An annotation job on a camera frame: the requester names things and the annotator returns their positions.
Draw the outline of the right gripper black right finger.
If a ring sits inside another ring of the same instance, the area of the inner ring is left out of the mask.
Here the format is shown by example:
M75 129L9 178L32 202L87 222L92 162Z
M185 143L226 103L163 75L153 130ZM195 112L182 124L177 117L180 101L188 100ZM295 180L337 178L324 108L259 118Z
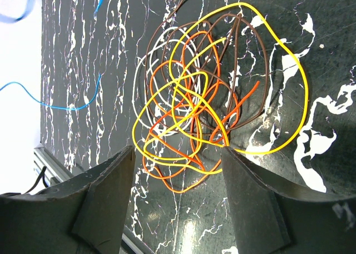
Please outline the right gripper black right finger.
M296 184L231 147L221 165L239 253L355 252L355 196Z

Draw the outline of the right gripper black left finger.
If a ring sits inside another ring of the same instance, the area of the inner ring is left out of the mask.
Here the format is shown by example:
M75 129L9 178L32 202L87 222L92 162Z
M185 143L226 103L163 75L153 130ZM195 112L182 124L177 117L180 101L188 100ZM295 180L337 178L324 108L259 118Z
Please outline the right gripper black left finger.
M1 195L2 253L118 253L135 151L35 195Z

